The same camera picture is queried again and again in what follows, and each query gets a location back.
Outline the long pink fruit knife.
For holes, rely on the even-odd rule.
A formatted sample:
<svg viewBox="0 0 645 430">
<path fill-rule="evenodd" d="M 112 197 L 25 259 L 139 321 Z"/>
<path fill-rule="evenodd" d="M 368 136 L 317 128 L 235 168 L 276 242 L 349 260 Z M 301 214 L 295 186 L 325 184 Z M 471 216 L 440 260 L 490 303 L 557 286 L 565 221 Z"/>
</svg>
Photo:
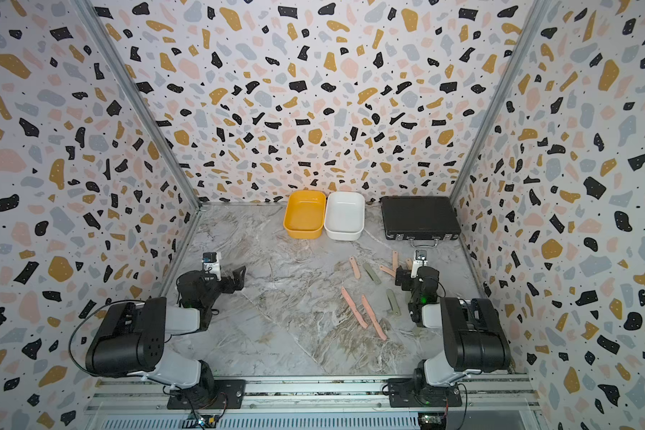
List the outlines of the long pink fruit knife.
<svg viewBox="0 0 645 430">
<path fill-rule="evenodd" d="M 353 313 L 354 317 L 356 318 L 356 320 L 358 321 L 360 326 L 363 329 L 367 329 L 368 323 L 365 321 L 365 319 L 363 318 L 361 313 L 358 311 L 358 308 L 357 308 L 354 300 L 352 299 L 351 295 L 349 295 L 349 292 L 344 287 L 341 287 L 341 293 L 342 293 L 342 297 L 347 302 L 347 304 L 349 306 L 349 309 Z"/>
</svg>

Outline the yellow storage box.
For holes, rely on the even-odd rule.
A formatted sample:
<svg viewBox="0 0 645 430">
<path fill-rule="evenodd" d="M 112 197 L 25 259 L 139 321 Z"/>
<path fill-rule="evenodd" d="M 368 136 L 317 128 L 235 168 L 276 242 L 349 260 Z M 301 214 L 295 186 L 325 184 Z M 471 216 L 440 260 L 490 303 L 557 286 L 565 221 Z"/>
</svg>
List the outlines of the yellow storage box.
<svg viewBox="0 0 645 430">
<path fill-rule="evenodd" d="M 283 227 L 291 238 L 317 239 L 324 229 L 326 195 L 319 191 L 295 191 L 288 199 Z"/>
</svg>

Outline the white storage box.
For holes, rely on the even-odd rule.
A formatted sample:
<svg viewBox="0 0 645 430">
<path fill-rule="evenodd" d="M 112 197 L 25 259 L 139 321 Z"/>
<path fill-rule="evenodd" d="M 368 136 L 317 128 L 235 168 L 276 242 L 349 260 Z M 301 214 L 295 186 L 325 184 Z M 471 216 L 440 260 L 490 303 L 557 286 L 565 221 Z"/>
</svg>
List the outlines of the white storage box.
<svg viewBox="0 0 645 430">
<path fill-rule="evenodd" d="M 365 228 L 365 199 L 360 193 L 333 192 L 327 198 L 324 229 L 329 239 L 356 241 Z"/>
</svg>

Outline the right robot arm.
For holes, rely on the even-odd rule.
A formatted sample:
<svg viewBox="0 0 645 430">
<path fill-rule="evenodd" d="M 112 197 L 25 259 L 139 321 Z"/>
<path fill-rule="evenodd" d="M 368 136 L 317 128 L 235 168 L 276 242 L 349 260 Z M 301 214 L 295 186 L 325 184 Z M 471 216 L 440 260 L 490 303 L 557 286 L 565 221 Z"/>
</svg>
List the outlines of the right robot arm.
<svg viewBox="0 0 645 430">
<path fill-rule="evenodd" d="M 444 349 L 421 361 L 410 380 L 390 383 L 391 394 L 405 391 L 428 403 L 467 376 L 510 367 L 509 342 L 490 300 L 448 297 L 440 272 L 429 266 L 398 268 L 395 284 L 410 293 L 412 322 L 440 331 Z"/>
</svg>

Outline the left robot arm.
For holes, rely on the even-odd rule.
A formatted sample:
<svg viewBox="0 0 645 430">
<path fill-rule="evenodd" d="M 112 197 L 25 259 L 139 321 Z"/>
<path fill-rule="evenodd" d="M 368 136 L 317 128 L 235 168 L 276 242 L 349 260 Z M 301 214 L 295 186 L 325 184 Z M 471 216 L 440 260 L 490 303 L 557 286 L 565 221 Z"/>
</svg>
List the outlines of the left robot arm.
<svg viewBox="0 0 645 430">
<path fill-rule="evenodd" d="M 245 380 L 218 380 L 207 362 L 186 358 L 166 346 L 168 340 L 205 333 L 218 315 L 222 295 L 243 290 L 247 269 L 221 275 L 210 265 L 177 278 L 178 303 L 166 297 L 124 299 L 100 307 L 105 316 L 77 364 L 93 377 L 139 378 L 168 391 L 168 409 L 240 408 Z"/>
</svg>

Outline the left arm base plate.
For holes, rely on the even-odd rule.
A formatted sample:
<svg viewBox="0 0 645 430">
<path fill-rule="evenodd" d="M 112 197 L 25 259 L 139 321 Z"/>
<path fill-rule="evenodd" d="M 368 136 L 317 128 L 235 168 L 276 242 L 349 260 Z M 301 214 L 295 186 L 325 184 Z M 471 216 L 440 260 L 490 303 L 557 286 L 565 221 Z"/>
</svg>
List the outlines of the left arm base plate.
<svg viewBox="0 0 645 430">
<path fill-rule="evenodd" d="M 218 379 L 209 388 L 196 385 L 192 388 L 171 390 L 168 410 L 239 410 L 245 395 L 247 381 L 243 379 Z"/>
</svg>

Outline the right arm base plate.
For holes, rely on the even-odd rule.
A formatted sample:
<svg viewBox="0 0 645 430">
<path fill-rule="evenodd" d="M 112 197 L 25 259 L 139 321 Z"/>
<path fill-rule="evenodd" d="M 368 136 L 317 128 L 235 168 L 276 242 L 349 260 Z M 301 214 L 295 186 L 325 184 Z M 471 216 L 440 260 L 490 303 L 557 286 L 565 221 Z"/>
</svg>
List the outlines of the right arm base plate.
<svg viewBox="0 0 645 430">
<path fill-rule="evenodd" d="M 434 387 L 410 378 L 391 378 L 384 392 L 392 408 L 461 407 L 462 396 L 455 386 Z"/>
</svg>

